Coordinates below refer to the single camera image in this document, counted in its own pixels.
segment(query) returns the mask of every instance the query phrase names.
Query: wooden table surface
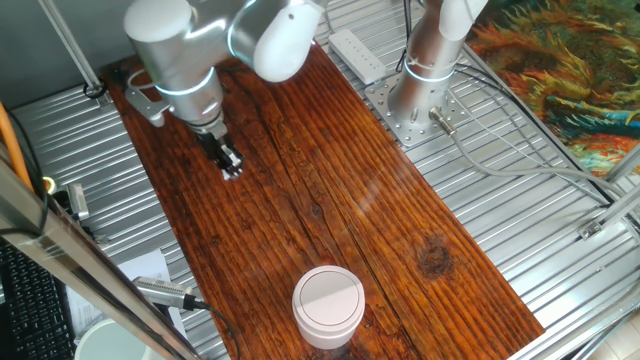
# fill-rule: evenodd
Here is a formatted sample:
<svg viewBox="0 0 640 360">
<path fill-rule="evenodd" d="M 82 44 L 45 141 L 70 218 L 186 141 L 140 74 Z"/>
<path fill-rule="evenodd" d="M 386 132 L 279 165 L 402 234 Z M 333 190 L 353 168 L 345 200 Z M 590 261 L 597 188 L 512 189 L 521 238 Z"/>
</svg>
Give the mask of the wooden table surface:
<svg viewBox="0 0 640 360">
<path fill-rule="evenodd" d="M 136 64 L 105 72 L 111 96 L 243 358 L 504 359 L 544 332 L 320 48 L 283 84 L 219 71 L 246 157 L 232 182 L 185 124 L 154 128 L 127 103 L 116 75 Z M 366 296 L 354 337 L 333 351 L 307 344 L 291 309 L 298 280 L 321 265 L 349 269 Z"/>
</svg>

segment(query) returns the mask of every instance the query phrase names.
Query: connector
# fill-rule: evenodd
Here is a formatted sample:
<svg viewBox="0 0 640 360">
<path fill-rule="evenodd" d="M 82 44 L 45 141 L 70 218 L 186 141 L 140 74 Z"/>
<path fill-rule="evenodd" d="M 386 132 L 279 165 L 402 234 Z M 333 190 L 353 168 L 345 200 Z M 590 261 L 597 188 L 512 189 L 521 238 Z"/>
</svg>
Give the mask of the connector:
<svg viewBox="0 0 640 360">
<path fill-rule="evenodd" d="M 193 311 L 196 300 L 189 286 L 138 276 L 133 284 L 154 304 Z"/>
<path fill-rule="evenodd" d="M 442 112 L 440 111 L 440 109 L 434 107 L 433 109 L 429 110 L 429 118 L 432 121 L 435 121 L 438 125 L 440 125 L 440 127 L 442 128 L 442 130 L 444 130 L 447 136 L 451 137 L 453 134 L 456 133 L 456 127 L 453 126 L 453 124 L 451 123 L 451 121 L 449 121 L 448 118 L 442 115 Z"/>
</svg>

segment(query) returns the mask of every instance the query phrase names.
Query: metal mounting plate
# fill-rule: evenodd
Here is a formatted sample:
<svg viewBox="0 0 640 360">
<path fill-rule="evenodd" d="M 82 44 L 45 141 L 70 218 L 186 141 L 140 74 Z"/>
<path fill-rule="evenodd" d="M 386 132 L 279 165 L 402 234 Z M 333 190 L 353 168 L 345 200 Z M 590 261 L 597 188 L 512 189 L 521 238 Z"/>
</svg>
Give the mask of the metal mounting plate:
<svg viewBox="0 0 640 360">
<path fill-rule="evenodd" d="M 380 113 L 382 120 L 389 126 L 389 130 L 396 136 L 398 141 L 406 147 L 413 147 L 429 138 L 442 132 L 442 129 L 435 122 L 429 121 L 427 124 L 409 121 L 400 122 L 389 112 L 388 98 L 389 92 L 400 79 L 400 74 L 390 76 L 377 84 L 373 84 L 365 89 L 367 99 L 371 101 L 373 107 Z M 447 90 L 448 115 L 454 125 L 466 120 L 467 115 L 458 99 Z"/>
</svg>

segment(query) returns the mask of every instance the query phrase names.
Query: colorful painting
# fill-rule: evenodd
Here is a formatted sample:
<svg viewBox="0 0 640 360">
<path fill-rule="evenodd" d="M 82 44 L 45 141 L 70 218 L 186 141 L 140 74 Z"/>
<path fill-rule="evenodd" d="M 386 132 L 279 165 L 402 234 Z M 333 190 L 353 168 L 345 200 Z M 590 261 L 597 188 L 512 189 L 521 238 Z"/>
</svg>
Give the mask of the colorful painting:
<svg viewBox="0 0 640 360">
<path fill-rule="evenodd" d="M 468 40 L 598 176 L 640 142 L 635 5 L 636 0 L 490 0 Z"/>
</svg>

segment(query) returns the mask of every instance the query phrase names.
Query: power strip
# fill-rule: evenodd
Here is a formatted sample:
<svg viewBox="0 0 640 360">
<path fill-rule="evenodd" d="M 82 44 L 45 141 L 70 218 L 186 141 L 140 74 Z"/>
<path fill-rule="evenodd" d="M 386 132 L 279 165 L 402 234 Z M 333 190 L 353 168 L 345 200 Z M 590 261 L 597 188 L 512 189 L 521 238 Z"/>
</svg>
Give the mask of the power strip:
<svg viewBox="0 0 640 360">
<path fill-rule="evenodd" d="M 365 84 L 382 79 L 387 72 L 382 61 L 349 30 L 329 36 L 329 46 Z"/>
</svg>

